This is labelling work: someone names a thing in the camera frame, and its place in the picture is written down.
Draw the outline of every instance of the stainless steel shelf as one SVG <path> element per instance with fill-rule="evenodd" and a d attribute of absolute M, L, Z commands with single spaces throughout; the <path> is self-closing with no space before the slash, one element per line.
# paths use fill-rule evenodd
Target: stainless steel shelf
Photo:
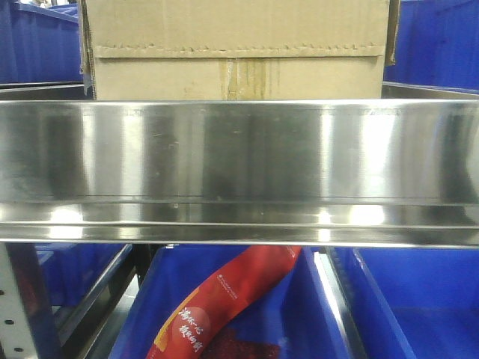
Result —
<path fill-rule="evenodd" d="M 479 244 L 479 102 L 0 102 L 4 241 Z"/>
<path fill-rule="evenodd" d="M 102 326 L 95 341 L 87 350 L 85 359 L 104 359 L 110 355 L 110 351 L 128 317 L 129 309 L 133 305 L 138 291 L 138 281 L 136 278 L 133 278 L 105 325 Z"/>
<path fill-rule="evenodd" d="M 340 329 L 344 343 L 347 343 L 349 355 L 355 359 L 367 359 L 360 334 L 354 323 L 353 315 L 346 303 L 343 289 L 339 283 L 329 254 L 314 253 L 314 263 L 320 276 L 321 286 L 326 294 L 329 307 L 334 314 L 336 325 Z"/>
<path fill-rule="evenodd" d="M 12 88 L 10 85 L 0 86 L 0 100 L 77 100 L 91 99 L 85 95 L 83 84 L 23 84 L 22 87 Z"/>
<path fill-rule="evenodd" d="M 59 82 L 11 82 L 9 84 L 0 84 L 0 90 L 15 90 L 18 88 L 51 88 L 65 85 L 81 85 L 81 81 L 59 81 Z"/>
<path fill-rule="evenodd" d="M 83 359 L 91 351 L 99 337 L 104 337 L 105 327 L 113 330 L 110 318 L 115 314 L 119 301 L 135 274 L 135 261 L 131 246 L 125 245 L 109 263 L 82 302 L 71 310 L 62 309 L 55 316 L 58 337 L 65 358 Z"/>
<path fill-rule="evenodd" d="M 399 82 L 383 82 L 384 99 L 479 99 L 479 91 L 464 88 L 406 85 Z"/>

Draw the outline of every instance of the box flap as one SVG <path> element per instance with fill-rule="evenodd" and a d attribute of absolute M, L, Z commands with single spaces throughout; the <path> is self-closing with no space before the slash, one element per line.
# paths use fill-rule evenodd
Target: box flap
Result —
<path fill-rule="evenodd" d="M 388 0 L 83 2 L 95 58 L 378 56 L 389 16 Z"/>
<path fill-rule="evenodd" d="M 91 48 L 91 35 L 88 24 L 87 8 L 83 0 L 78 1 L 78 14 L 80 55 L 82 59 L 80 64 L 80 72 L 83 74 L 85 93 L 87 92 L 88 88 L 92 88 L 95 97 L 93 50 Z"/>

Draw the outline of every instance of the blue storage crate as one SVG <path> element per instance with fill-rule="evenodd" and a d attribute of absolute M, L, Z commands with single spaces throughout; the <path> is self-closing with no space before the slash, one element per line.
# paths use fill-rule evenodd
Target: blue storage crate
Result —
<path fill-rule="evenodd" d="M 58 261 L 51 251 L 37 251 L 38 262 L 42 268 L 45 287 L 52 305 L 61 305 L 65 301 L 64 282 L 58 276 Z"/>
<path fill-rule="evenodd" d="M 402 0 L 397 63 L 385 80 L 479 89 L 479 1 Z"/>
<path fill-rule="evenodd" d="M 335 250 L 371 359 L 479 358 L 479 251 Z"/>
<path fill-rule="evenodd" d="M 0 60 L 1 83 L 82 80 L 78 11 L 72 5 L 50 10 L 0 3 L 0 50 L 7 54 Z"/>
<path fill-rule="evenodd" d="M 64 300 L 52 301 L 52 305 L 75 306 L 85 294 L 84 274 L 78 245 L 74 243 L 40 243 L 35 245 L 38 251 L 51 251 L 57 260 L 56 271 L 51 272 L 49 281 L 61 281 L 64 283 Z"/>
<path fill-rule="evenodd" d="M 95 244 L 95 278 L 98 278 L 123 244 Z"/>
<path fill-rule="evenodd" d="M 75 306 L 91 289 L 113 256 L 123 247 L 96 243 L 37 243 L 38 254 L 52 254 L 49 261 L 40 261 L 52 305 Z"/>
<path fill-rule="evenodd" d="M 18 82 L 10 3 L 5 0 L 0 1 L 0 37 L 0 84 Z"/>
<path fill-rule="evenodd" d="M 144 359 L 165 320 L 210 274 L 243 246 L 184 245 L 160 250 L 110 354 Z M 276 344 L 281 359 L 351 358 L 320 285 L 310 250 L 277 287 L 228 325 L 239 340 Z"/>

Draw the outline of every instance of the cardboard box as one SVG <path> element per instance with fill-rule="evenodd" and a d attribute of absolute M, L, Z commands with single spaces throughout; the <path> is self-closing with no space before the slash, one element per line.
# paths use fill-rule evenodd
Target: cardboard box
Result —
<path fill-rule="evenodd" d="M 81 0 L 83 69 L 97 99 L 377 98 L 398 4 Z"/>

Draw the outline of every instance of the gray metal post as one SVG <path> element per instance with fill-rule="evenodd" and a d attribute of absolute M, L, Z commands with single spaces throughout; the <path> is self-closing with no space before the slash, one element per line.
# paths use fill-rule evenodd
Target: gray metal post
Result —
<path fill-rule="evenodd" d="M 0 342 L 7 359 L 62 358 L 32 244 L 0 243 Z"/>

